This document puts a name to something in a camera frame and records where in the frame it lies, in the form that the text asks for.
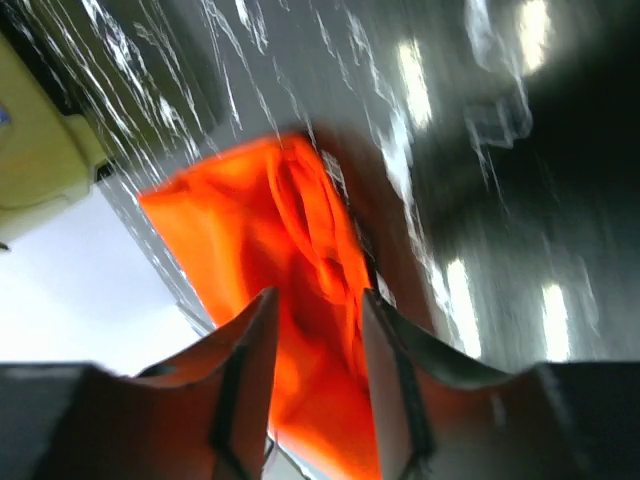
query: glossy floor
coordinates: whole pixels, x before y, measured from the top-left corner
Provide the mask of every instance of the glossy floor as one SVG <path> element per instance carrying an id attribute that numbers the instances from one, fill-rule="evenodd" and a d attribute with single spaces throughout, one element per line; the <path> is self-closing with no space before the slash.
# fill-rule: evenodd
<path id="1" fill-rule="evenodd" d="M 507 370 L 640 357 L 640 5 L 172 4 L 205 59 L 196 75 L 223 97 L 205 151 L 322 121 L 368 136 L 400 177 L 410 154 L 442 338 Z M 134 208 L 117 181 L 107 190 Z M 134 227 L 206 318 L 161 244 Z"/>

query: gray floor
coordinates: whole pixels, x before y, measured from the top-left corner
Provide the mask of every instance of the gray floor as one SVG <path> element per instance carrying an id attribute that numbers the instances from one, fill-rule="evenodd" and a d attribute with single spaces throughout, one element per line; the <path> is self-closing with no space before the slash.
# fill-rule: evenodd
<path id="1" fill-rule="evenodd" d="M 353 128 L 387 151 L 412 138 L 442 338 L 510 371 L 543 359 L 640 356 L 637 194 L 626 167 L 636 152 L 636 74 L 626 59 L 637 44 L 628 38 L 637 8 L 577 0 L 172 5 L 189 34 L 187 59 L 201 60 L 189 62 L 195 76 L 218 92 L 203 155 L 310 121 Z M 168 174 L 193 159 L 155 161 Z M 136 211 L 130 190 L 156 183 L 145 173 L 111 179 L 107 194 L 206 325 Z"/>

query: white surface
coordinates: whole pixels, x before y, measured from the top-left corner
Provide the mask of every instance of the white surface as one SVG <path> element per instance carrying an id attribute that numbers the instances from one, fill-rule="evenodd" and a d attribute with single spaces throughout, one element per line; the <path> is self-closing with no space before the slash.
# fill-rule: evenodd
<path id="1" fill-rule="evenodd" d="M 135 374 L 197 335 L 99 190 L 0 254 L 0 362 Z"/>

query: yellow bin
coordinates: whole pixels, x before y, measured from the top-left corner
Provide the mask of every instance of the yellow bin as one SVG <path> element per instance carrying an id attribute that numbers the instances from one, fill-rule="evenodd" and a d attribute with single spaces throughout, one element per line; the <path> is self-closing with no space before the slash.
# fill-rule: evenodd
<path id="1" fill-rule="evenodd" d="M 87 195 L 106 154 L 84 117 L 63 117 L 0 34 L 0 246 Z"/>

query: orange bag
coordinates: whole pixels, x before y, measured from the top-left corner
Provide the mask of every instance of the orange bag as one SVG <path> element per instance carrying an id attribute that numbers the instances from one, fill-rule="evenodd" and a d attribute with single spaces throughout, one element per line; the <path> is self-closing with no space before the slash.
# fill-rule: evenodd
<path id="1" fill-rule="evenodd" d="M 331 478 L 379 478 L 362 343 L 369 279 L 342 199 L 308 140 L 262 139 L 140 203 L 218 325 L 280 290 L 270 423 Z"/>

